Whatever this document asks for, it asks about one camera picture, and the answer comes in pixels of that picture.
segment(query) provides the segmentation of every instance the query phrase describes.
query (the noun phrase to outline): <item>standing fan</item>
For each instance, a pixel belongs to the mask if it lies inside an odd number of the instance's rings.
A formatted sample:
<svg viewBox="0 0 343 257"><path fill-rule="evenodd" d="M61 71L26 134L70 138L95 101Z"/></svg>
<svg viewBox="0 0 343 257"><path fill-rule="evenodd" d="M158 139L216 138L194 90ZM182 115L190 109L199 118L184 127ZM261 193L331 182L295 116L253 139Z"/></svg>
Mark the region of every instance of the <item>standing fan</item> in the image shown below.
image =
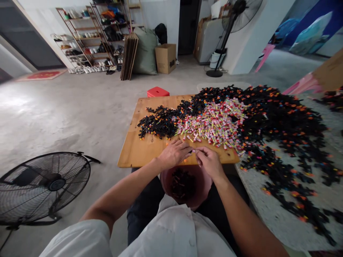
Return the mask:
<svg viewBox="0 0 343 257"><path fill-rule="evenodd" d="M38 156L10 170L0 178L0 225L17 230L20 225L57 222L61 217L56 212L86 186L90 162L100 163L83 152L56 152ZM48 216L52 221L37 221Z"/></svg>
<svg viewBox="0 0 343 257"><path fill-rule="evenodd" d="M219 60L214 70L209 70L206 75L209 77L221 77L223 73L217 70L222 55L226 53L225 45L231 32L236 32L244 28L255 16L263 0L228 0L229 17L222 19L224 31L226 31L221 49L215 52L220 54Z"/></svg>

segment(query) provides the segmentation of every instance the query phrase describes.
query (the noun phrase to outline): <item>speckled countertop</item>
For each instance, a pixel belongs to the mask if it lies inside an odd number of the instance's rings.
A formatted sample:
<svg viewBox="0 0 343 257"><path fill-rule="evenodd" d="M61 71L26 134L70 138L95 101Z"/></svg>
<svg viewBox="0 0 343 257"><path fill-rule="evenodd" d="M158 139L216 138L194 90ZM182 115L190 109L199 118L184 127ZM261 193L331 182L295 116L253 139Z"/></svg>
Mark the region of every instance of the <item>speckled countertop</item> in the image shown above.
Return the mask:
<svg viewBox="0 0 343 257"><path fill-rule="evenodd" d="M331 160L335 162L337 168L343 169L343 137L340 135L340 130L343 129L343 114L333 113L326 106L308 99L307 96L308 94L304 94L298 97L304 99L302 104L321 113L323 122L331 128L330 131L325 132L326 147L322 149L333 155ZM271 148L280 149L275 141L267 144ZM277 152L277 156L281 157L284 163L293 165L296 170L302 170L297 165L297 158L291 158L282 150ZM343 249L343 224L337 223L333 217L329 217L330 222L325 224L337 242L337 245L333 247L324 236L316 234L311 224L300 221L296 216L283 209L273 196L264 193L262 187L266 181L269 181L267 176L255 169L244 172L240 169L240 163L235 166L258 215L284 245L298 251ZM321 170L314 167L312 169L316 184L303 183L318 193L317 197L311 197L311 201L319 208L335 208L343 211L343 180L340 184L334 183L327 187L322 184ZM285 190L284 194L287 200L294 200L288 191Z"/></svg>

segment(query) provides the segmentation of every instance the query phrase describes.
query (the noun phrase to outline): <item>pink bucket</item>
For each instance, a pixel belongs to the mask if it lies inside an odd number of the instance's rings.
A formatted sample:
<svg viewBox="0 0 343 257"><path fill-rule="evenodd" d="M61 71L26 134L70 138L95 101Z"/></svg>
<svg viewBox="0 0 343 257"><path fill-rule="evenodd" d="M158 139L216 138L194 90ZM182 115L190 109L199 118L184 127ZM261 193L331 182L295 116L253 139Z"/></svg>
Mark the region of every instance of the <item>pink bucket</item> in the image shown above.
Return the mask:
<svg viewBox="0 0 343 257"><path fill-rule="evenodd" d="M164 170L160 175L161 184L164 192L171 197L171 182L173 181L172 174L178 167L182 170L188 171L189 175L195 176L195 194L192 198L184 202L189 208L191 208L192 211L195 211L200 204L206 200L213 181L205 169L203 167L200 168L198 165L175 166L169 170Z"/></svg>

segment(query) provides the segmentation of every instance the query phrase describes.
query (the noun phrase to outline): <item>dark pants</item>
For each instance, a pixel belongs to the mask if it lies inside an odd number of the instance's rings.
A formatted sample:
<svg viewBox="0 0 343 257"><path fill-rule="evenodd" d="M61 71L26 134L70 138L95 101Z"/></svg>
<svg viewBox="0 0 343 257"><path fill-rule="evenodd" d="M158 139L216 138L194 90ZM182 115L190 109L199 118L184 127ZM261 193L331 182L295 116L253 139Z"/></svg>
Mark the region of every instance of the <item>dark pants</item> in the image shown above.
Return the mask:
<svg viewBox="0 0 343 257"><path fill-rule="evenodd" d="M237 176L227 175L231 184L243 200L249 205L249 196ZM137 197L128 209L128 245L130 245L156 216L160 201L164 197L160 179L155 177ZM226 212L214 183L208 193L207 199L195 211L208 217L218 230L223 234L237 256L241 256L240 249L232 235Z"/></svg>

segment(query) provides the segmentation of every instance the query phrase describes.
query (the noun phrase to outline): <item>white cloth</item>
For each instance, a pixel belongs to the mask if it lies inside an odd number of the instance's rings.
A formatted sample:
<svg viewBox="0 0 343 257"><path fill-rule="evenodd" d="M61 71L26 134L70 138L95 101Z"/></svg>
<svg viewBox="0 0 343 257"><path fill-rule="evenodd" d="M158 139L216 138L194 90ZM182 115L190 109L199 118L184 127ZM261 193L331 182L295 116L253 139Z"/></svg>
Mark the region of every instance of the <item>white cloth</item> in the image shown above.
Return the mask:
<svg viewBox="0 0 343 257"><path fill-rule="evenodd" d="M101 220L86 220L58 233L40 257L111 257L110 232ZM236 256L216 226L165 195L157 215L119 257Z"/></svg>

